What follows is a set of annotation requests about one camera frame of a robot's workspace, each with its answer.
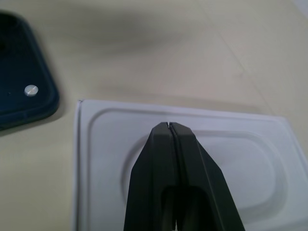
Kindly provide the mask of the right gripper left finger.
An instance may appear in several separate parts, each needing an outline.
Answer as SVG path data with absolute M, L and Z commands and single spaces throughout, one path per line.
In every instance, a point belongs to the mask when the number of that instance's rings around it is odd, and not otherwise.
M 166 122 L 152 128 L 130 174 L 124 230 L 161 231 L 166 190 L 177 184 L 174 144 Z

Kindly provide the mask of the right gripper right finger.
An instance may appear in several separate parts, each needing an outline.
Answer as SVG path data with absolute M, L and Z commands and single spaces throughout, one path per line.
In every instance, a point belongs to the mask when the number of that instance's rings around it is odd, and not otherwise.
M 177 228 L 180 231 L 243 231 L 224 175 L 192 130 L 169 124 L 180 174 Z

